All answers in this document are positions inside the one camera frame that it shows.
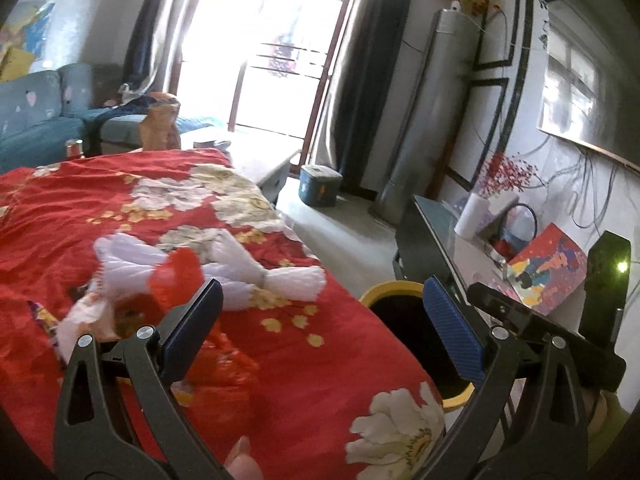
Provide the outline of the person right hand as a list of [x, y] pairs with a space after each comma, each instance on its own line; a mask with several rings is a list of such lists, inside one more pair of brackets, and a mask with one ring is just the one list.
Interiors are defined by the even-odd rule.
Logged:
[[582, 403], [587, 415], [587, 432], [592, 437], [601, 431], [608, 418], [608, 397], [602, 390], [582, 389]]

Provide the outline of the person left hand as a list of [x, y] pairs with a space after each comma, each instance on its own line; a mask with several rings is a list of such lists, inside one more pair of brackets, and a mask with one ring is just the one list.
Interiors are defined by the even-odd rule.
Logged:
[[250, 455], [250, 439], [240, 437], [224, 461], [224, 468], [235, 480], [262, 480], [264, 474]]

